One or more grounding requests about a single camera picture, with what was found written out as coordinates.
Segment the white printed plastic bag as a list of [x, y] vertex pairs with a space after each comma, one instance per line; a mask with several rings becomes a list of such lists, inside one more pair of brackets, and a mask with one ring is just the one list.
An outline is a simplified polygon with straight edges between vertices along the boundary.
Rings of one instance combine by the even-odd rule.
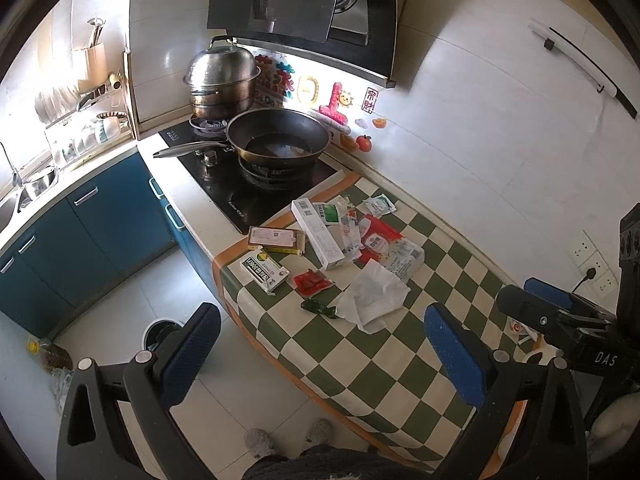
[[407, 283], [424, 263], [424, 249], [408, 238], [392, 240], [380, 263], [387, 271]]

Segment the white tissue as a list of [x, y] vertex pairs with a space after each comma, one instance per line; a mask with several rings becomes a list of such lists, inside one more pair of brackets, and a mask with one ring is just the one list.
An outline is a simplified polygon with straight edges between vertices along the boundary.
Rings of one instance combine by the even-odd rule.
[[398, 276], [369, 260], [341, 294], [335, 313], [372, 335], [387, 327], [384, 316], [399, 310], [409, 292], [410, 288]]

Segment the small white sachet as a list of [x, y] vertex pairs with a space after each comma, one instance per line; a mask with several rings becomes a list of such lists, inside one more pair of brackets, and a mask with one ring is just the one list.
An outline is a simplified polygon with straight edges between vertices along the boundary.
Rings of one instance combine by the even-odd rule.
[[370, 196], [363, 203], [374, 218], [382, 218], [396, 211], [395, 204], [385, 194]]

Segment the long white carton box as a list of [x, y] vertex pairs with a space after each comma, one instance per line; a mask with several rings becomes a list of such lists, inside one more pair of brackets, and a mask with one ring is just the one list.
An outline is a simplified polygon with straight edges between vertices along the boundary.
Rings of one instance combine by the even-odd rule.
[[293, 200], [291, 211], [296, 222], [306, 234], [311, 247], [314, 248], [314, 253], [321, 263], [322, 269], [331, 270], [340, 266], [344, 262], [345, 256], [311, 201], [306, 197]]

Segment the green candy wrapper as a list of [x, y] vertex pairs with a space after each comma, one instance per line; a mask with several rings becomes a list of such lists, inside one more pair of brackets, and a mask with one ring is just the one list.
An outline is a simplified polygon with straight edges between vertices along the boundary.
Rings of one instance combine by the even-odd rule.
[[322, 302], [314, 298], [304, 299], [300, 304], [300, 307], [307, 312], [323, 315], [326, 318], [332, 318], [332, 320], [337, 318], [336, 307], [330, 307], [326, 304], [322, 304]]

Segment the green white sachet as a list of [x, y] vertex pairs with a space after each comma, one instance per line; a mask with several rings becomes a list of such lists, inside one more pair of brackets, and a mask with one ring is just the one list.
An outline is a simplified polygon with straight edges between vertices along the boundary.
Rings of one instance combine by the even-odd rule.
[[326, 226], [338, 226], [346, 217], [347, 210], [341, 205], [313, 203], [312, 206]]

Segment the red sauce packet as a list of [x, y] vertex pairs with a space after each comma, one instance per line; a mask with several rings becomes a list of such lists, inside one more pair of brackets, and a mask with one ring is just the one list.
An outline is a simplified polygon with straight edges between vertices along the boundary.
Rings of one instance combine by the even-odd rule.
[[322, 272], [311, 269], [296, 275], [294, 283], [299, 295], [305, 298], [310, 298], [333, 286], [333, 282]]

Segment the white green medicine box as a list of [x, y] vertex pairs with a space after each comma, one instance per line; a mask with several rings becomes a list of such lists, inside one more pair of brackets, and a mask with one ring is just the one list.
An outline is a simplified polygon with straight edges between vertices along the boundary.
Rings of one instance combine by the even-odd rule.
[[274, 260], [262, 247], [247, 252], [239, 260], [239, 264], [260, 289], [270, 296], [290, 276], [290, 271]]

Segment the brown box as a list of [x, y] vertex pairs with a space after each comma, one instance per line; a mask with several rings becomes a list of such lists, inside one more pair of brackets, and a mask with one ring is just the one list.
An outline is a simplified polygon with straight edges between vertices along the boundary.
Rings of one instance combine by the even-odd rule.
[[262, 248], [278, 254], [303, 255], [306, 236], [303, 231], [252, 226], [247, 237], [247, 247]]

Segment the red white snack wrapper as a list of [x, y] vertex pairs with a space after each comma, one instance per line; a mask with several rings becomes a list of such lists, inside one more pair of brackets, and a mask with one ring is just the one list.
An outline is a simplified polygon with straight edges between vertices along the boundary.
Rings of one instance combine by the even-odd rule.
[[383, 263], [392, 249], [402, 240], [401, 234], [372, 214], [365, 214], [358, 223], [360, 233], [359, 261], [366, 264], [369, 260]]

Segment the clear plastic bags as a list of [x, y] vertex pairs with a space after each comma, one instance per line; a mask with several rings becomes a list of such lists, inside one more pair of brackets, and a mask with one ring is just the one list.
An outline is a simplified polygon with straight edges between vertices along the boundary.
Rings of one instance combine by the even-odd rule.
[[72, 379], [73, 372], [66, 367], [57, 367], [51, 370], [50, 389], [53, 394], [54, 405], [60, 415], [64, 412], [64, 406]]

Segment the cooking oil bottle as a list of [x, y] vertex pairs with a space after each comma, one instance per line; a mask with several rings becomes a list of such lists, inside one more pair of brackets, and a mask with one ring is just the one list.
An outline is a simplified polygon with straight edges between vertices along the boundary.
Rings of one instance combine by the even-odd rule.
[[47, 372], [71, 370], [74, 367], [70, 354], [49, 339], [29, 336], [26, 349]]

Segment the right grey slipper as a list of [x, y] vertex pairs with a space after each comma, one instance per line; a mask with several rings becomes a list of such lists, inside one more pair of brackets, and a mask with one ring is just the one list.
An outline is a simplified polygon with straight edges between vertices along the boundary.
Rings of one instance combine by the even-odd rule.
[[305, 448], [314, 448], [318, 445], [330, 445], [334, 436], [332, 422], [326, 418], [317, 418], [309, 426], [305, 437]]

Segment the blue cabinet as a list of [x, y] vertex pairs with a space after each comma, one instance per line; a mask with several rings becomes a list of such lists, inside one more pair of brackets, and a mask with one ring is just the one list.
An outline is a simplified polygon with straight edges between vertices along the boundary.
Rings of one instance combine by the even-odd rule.
[[52, 206], [1, 257], [1, 311], [38, 337], [54, 336], [172, 246], [210, 292], [212, 263], [138, 154]]

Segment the pink wall sticker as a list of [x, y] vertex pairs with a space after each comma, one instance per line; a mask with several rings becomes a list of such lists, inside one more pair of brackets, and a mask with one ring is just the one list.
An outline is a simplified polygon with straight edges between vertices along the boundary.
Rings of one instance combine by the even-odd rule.
[[334, 122], [337, 122], [341, 126], [346, 126], [348, 124], [348, 118], [338, 110], [338, 104], [340, 104], [340, 95], [342, 93], [342, 89], [342, 84], [340, 82], [336, 82], [332, 88], [329, 104], [321, 105], [318, 109], [318, 112], [322, 116], [334, 120]]

